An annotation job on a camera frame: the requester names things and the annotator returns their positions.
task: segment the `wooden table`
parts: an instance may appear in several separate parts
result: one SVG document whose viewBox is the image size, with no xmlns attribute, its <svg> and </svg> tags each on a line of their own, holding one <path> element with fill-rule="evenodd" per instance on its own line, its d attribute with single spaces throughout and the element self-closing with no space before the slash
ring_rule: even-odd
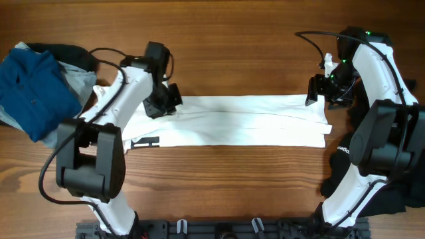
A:
<svg viewBox="0 0 425 239">
<path fill-rule="evenodd" d="M 185 96 L 304 94 L 319 70 L 315 49 L 296 31 L 339 32 L 347 25 L 388 33 L 404 78 L 415 78 L 425 100 L 423 1 L 142 1 L 82 3 L 0 0 L 0 56 L 19 41 L 60 42 L 87 49 L 108 46 L 143 54 L 149 40 L 165 43 Z M 335 38 L 314 36 L 336 55 Z M 96 56 L 118 62 L 120 56 Z M 111 81 L 116 70 L 102 67 Z M 326 111 L 333 125 L 327 148 L 176 147 L 128 153 L 124 191 L 142 219 L 220 220 L 308 216 L 331 173 L 329 155 L 349 130 L 345 110 Z M 0 127 L 0 238 L 73 238 L 75 223 L 93 220 L 86 206 L 58 206 L 38 192 L 50 150 L 22 132 Z M 59 189 L 54 165 L 48 193 Z M 371 217 L 373 238 L 423 238 L 425 209 Z"/>
</svg>

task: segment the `pile of clothes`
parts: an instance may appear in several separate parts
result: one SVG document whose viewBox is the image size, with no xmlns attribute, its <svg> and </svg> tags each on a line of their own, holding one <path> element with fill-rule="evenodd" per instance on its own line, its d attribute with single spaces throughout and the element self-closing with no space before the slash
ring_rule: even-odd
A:
<svg viewBox="0 0 425 239">
<path fill-rule="evenodd" d="M 0 120 L 55 148 L 56 128 L 82 113 L 97 67 L 79 46 L 20 42 L 0 64 Z"/>
</svg>

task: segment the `folded blue shirt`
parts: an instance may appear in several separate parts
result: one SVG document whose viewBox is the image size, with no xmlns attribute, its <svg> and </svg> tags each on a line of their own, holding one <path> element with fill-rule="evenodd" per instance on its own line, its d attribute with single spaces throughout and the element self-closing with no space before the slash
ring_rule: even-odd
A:
<svg viewBox="0 0 425 239">
<path fill-rule="evenodd" d="M 0 64 L 0 105 L 34 142 L 82 109 L 50 52 L 17 48 Z"/>
</svg>

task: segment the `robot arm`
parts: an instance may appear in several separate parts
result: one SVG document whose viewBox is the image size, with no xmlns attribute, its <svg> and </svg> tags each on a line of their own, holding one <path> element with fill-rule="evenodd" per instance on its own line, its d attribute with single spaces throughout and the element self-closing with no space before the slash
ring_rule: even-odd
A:
<svg viewBox="0 0 425 239">
<path fill-rule="evenodd" d="M 332 56 L 326 54 L 325 75 L 316 74 L 309 82 L 306 105 L 314 103 L 318 94 L 323 94 L 331 104 L 351 106 L 354 102 L 353 85 L 361 77 L 370 105 L 368 114 L 351 139 L 349 155 L 352 164 L 347 174 L 335 192 L 311 216 L 314 222 L 310 225 L 313 228 L 311 233 L 345 236 L 373 195 L 417 163 L 425 145 L 419 137 L 425 133 L 425 113 L 402 81 L 388 36 L 353 27 L 340 34 L 368 40 L 388 58 L 406 102 L 403 106 L 396 79 L 381 56 L 369 46 L 343 37 L 337 39 L 341 63 L 332 62 Z M 400 157 L 397 157 L 398 148 L 401 149 Z"/>
<path fill-rule="evenodd" d="M 126 77 L 118 75 L 106 95 L 80 119 L 68 119 L 58 128 L 58 142 L 79 127 L 85 127 L 57 155 L 56 182 L 70 194 L 98 206 L 106 221 L 94 210 L 103 233 L 127 238 L 140 238 L 139 219 L 121 191 L 126 174 L 122 130 L 143 102 L 147 116 L 158 118 L 175 112 L 181 97 L 175 84 L 167 88 L 163 82 L 169 51 L 162 44 L 150 42 L 145 56 L 127 56 L 121 61 Z M 100 109 L 109 104 L 116 92 L 127 84 L 109 108 L 93 123 Z M 80 147 L 97 145 L 96 155 L 80 152 Z"/>
</svg>

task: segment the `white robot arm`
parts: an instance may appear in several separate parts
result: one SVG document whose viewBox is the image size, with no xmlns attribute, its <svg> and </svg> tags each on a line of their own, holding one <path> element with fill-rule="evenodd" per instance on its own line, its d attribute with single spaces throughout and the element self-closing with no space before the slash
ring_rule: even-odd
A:
<svg viewBox="0 0 425 239">
<path fill-rule="evenodd" d="M 421 128 L 423 112 L 401 78 L 392 47 L 387 45 L 387 36 L 371 36 L 370 32 L 351 27 L 341 34 L 366 42 L 370 40 L 369 44 L 380 51 L 388 62 L 371 46 L 337 36 L 341 63 L 332 62 L 332 56 L 326 54 L 323 59 L 325 75 L 317 74 L 309 82 L 306 105 L 314 103 L 317 94 L 323 94 L 332 104 L 350 106 L 354 101 L 355 80 L 361 77 L 370 105 L 368 114 L 347 149 L 352 162 L 349 170 L 335 192 L 318 206 L 313 215 L 316 222 L 320 221 L 316 232 L 352 227 L 359 213 L 379 189 L 416 164 L 424 145 L 424 140 L 420 139 L 420 134 L 425 133 Z M 405 105 L 400 98 L 397 82 Z M 390 132 L 397 130 L 404 131 L 404 134 L 399 133 L 398 141 L 390 142 Z M 402 139 L 407 131 L 411 133 L 410 140 Z"/>
</svg>

